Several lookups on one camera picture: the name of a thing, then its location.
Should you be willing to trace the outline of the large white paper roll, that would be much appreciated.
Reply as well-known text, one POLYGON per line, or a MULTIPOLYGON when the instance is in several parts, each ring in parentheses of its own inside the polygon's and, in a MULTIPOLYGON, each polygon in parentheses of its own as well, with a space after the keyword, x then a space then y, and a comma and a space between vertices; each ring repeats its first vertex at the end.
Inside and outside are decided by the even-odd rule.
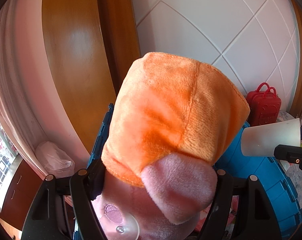
POLYGON ((247 157, 273 157, 278 145, 300 146, 301 123, 292 119, 247 127, 241 135, 241 152, 247 157))

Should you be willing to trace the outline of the red toy suitcase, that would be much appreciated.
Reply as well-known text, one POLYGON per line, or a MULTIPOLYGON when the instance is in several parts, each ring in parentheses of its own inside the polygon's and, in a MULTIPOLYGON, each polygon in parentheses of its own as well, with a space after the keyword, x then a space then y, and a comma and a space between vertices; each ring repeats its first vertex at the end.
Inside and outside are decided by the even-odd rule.
POLYGON ((247 122, 250 126, 273 124, 276 122, 282 100, 274 87, 267 82, 261 83, 256 90, 247 94, 246 101, 250 107, 247 122))

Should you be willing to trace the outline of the pink pig plush orange hood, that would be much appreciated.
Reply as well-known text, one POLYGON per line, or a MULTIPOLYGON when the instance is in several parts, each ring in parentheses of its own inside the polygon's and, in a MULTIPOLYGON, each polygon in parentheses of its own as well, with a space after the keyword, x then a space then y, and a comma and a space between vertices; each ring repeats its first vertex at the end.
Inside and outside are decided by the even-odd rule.
POLYGON ((220 70, 147 53, 118 93, 92 202, 107 239, 185 239, 215 195, 213 165, 246 121, 246 99, 220 70))

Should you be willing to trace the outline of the pink plastic bag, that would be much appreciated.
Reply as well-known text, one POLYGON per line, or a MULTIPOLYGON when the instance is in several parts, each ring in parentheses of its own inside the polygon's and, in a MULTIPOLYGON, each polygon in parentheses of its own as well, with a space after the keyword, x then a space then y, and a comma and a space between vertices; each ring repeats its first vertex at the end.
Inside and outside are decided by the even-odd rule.
POLYGON ((75 162, 53 142, 41 142, 35 156, 48 174, 56 178, 69 177, 75 172, 75 162))

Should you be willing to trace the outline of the blue plastic storage crate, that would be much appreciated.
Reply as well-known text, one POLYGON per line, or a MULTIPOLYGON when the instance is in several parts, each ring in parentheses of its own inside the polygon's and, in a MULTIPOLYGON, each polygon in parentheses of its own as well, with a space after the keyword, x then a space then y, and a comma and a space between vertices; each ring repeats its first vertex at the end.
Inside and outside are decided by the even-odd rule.
MULTIPOLYGON (((109 135, 109 126, 114 111, 110 103, 99 129, 87 168, 93 160, 101 159, 103 146, 109 135)), ((277 216, 282 239, 288 239, 300 222, 302 222, 302 207, 298 201, 298 193, 279 161, 274 157, 246 157, 240 150, 240 139, 246 122, 235 139, 223 154, 216 168, 222 168, 235 178, 246 179, 255 175, 261 182, 277 216)))

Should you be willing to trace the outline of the dark red wooden cabinet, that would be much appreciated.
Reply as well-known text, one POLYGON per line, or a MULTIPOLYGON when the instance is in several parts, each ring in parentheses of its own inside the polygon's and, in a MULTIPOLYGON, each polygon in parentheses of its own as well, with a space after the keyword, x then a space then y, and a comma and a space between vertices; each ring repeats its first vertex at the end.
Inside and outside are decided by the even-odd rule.
POLYGON ((22 231, 26 216, 42 179, 22 160, 13 174, 5 195, 1 218, 14 228, 22 231))

